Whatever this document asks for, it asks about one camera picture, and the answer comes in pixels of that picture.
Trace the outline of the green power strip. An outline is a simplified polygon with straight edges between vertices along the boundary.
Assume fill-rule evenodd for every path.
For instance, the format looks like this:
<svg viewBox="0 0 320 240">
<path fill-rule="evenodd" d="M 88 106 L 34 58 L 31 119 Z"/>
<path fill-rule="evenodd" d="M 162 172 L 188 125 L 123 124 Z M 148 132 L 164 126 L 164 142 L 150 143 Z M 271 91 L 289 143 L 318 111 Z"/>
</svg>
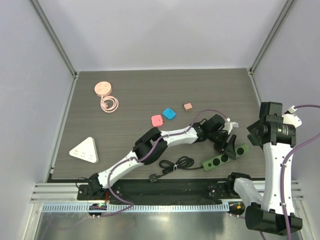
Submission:
<svg viewBox="0 0 320 240">
<path fill-rule="evenodd" d="M 244 155 L 246 155 L 249 152 L 249 146 L 247 144 L 239 145 L 235 148 L 235 159 L 238 159 Z M 204 171 L 208 172 L 213 169 L 216 169 L 228 162 L 232 162 L 233 159 L 227 156 L 226 154 L 218 154 L 214 156 L 213 158 L 203 161 L 202 167 Z"/>
</svg>

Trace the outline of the green patterned cube adapter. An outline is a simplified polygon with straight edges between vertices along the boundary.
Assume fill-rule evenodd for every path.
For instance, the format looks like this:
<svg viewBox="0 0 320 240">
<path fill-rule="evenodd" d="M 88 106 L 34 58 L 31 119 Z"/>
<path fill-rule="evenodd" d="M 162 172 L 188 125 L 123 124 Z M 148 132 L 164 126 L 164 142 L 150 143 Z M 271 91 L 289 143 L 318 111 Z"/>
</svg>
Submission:
<svg viewBox="0 0 320 240">
<path fill-rule="evenodd" d="M 253 146 L 261 146 L 261 137 L 256 135 L 255 133 L 249 133 L 247 135 L 247 138 Z"/>
</svg>

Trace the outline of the blue plug adapter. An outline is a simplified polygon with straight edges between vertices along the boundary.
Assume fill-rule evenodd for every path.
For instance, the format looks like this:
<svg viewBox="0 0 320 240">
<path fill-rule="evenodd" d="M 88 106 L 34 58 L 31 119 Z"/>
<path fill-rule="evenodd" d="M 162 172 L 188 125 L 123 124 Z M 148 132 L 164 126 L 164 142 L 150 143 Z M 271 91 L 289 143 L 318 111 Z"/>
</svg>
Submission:
<svg viewBox="0 0 320 240">
<path fill-rule="evenodd" d="M 167 118 L 168 120 L 172 120 L 176 116 L 176 112 L 172 110 L 171 108 L 166 108 L 162 112 L 163 116 Z"/>
</svg>

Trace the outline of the pink red plug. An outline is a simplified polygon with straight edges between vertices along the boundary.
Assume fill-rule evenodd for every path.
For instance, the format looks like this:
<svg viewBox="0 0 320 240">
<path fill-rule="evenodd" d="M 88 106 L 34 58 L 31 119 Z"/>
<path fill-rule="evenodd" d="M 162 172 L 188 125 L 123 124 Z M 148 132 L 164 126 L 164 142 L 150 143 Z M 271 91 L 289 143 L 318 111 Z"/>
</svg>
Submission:
<svg viewBox="0 0 320 240">
<path fill-rule="evenodd" d="M 153 115 L 151 117 L 151 124 L 153 127 L 161 127 L 164 124 L 164 120 L 160 114 Z"/>
</svg>

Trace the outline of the pink round power socket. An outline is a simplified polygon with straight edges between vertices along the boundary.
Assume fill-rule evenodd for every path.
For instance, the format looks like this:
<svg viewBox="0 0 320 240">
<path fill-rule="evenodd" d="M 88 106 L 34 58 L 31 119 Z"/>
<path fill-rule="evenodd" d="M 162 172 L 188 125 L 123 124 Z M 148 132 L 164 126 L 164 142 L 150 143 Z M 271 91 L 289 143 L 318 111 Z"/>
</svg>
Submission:
<svg viewBox="0 0 320 240">
<path fill-rule="evenodd" d="M 94 86 L 94 92 L 98 97 L 107 97 L 112 93 L 112 85 L 108 81 L 98 82 Z"/>
</svg>

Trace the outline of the white triangular power socket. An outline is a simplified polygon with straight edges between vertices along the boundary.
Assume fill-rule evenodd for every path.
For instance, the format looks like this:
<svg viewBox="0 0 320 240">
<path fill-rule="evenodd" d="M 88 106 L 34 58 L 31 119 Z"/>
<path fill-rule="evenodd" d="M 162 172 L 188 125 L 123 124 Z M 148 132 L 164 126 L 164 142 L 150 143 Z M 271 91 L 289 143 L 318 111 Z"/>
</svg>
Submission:
<svg viewBox="0 0 320 240">
<path fill-rule="evenodd" d="M 87 137 L 85 140 L 71 149 L 69 151 L 69 155 L 91 164 L 97 164 L 99 162 L 96 143 L 92 137 Z"/>
</svg>

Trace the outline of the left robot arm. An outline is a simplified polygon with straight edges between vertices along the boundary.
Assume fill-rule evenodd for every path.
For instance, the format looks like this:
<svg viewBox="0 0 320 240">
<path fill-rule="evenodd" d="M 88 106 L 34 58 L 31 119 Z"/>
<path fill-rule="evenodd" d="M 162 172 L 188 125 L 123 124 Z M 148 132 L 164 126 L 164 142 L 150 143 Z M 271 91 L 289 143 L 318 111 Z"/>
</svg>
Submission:
<svg viewBox="0 0 320 240">
<path fill-rule="evenodd" d="M 110 168 L 91 175 L 88 179 L 88 193 L 95 200 L 106 195 L 115 182 L 138 167 L 156 162 L 167 148 L 201 143 L 206 140 L 214 143 L 217 152 L 236 159 L 236 135 L 230 134 L 239 124 L 229 118 L 215 114 L 208 120 L 193 122 L 185 128 L 162 131 L 153 127 L 140 137 L 132 150 Z"/>
</svg>

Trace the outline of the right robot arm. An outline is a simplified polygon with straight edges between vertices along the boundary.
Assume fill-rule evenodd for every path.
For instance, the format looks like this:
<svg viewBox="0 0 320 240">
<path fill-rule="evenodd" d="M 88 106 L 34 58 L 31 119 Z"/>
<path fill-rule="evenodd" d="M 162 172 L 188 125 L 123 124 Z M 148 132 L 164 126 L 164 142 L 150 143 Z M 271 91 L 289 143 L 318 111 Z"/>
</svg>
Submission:
<svg viewBox="0 0 320 240">
<path fill-rule="evenodd" d="M 261 147 L 265 157 L 263 194 L 249 175 L 233 172 L 228 176 L 226 194 L 241 198 L 249 230 L 289 237 L 303 227 L 292 200 L 292 158 L 297 128 L 302 125 L 295 111 L 294 106 L 283 111 L 279 102 L 262 102 L 259 119 L 247 127 L 248 139 Z"/>
</svg>

